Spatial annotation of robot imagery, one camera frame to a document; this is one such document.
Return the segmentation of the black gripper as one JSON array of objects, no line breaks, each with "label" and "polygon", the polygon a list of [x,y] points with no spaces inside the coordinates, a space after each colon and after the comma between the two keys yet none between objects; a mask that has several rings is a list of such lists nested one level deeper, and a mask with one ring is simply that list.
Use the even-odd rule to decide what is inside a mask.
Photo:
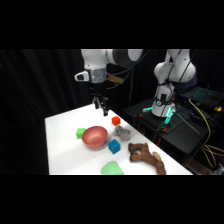
[{"label": "black gripper", "polygon": [[105,82],[90,84],[90,91],[91,91],[91,94],[94,96],[92,103],[95,105],[95,109],[101,108],[101,105],[102,105],[104,116],[108,115],[108,107],[107,107],[108,99],[105,98],[106,97],[106,89],[107,89],[107,87],[106,87]]}]

